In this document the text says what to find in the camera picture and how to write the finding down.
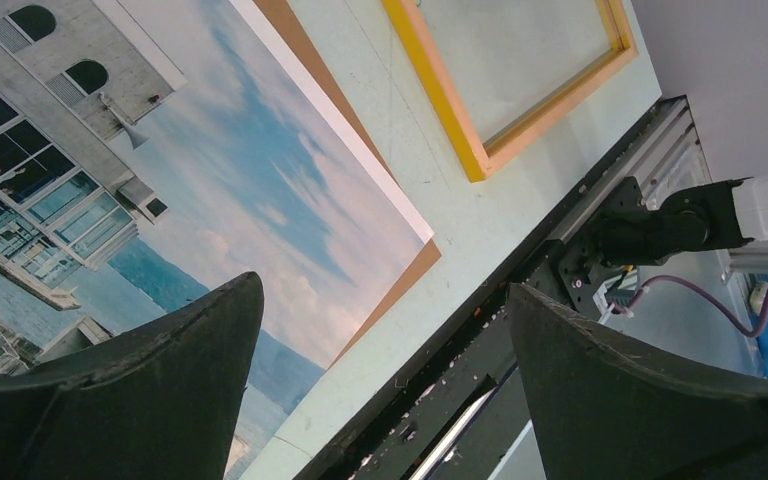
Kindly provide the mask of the building and sky photo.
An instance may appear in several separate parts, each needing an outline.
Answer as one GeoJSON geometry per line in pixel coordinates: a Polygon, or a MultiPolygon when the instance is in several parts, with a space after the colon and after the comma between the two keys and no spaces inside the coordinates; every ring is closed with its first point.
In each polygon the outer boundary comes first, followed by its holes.
{"type": "Polygon", "coordinates": [[[247,272],[240,479],[421,248],[254,29],[254,1],[0,1],[0,375],[247,272]]]}

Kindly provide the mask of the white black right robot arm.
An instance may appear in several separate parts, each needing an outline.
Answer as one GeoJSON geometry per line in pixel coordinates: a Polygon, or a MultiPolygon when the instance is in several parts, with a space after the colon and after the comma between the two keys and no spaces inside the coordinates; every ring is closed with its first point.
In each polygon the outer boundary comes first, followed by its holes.
{"type": "Polygon", "coordinates": [[[622,267],[768,241],[768,176],[679,189],[653,206],[638,180],[625,177],[589,206],[553,262],[575,306],[622,267]]]}

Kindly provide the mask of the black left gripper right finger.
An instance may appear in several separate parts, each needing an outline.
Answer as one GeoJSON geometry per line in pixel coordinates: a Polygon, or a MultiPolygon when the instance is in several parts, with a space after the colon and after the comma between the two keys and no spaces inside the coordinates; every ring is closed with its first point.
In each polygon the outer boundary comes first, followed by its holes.
{"type": "Polygon", "coordinates": [[[507,296],[550,479],[768,479],[768,380],[690,360],[538,290],[507,296]]]}

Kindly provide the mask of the yellow wooden picture frame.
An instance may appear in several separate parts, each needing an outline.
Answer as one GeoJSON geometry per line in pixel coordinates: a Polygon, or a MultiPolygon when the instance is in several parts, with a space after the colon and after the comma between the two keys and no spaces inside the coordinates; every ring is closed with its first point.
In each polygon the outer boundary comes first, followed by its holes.
{"type": "Polygon", "coordinates": [[[639,53],[624,3],[597,1],[595,8],[607,36],[607,51],[484,141],[418,3],[384,1],[382,5],[467,178],[473,183],[488,179],[534,144],[639,53]]]}

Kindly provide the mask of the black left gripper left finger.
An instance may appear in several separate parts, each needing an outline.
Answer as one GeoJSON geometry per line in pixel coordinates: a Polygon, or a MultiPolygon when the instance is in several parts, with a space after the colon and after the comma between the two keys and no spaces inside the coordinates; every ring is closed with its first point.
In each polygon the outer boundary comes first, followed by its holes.
{"type": "Polygon", "coordinates": [[[247,272],[175,312],[0,375],[0,479],[220,479],[261,330],[247,272]]]}

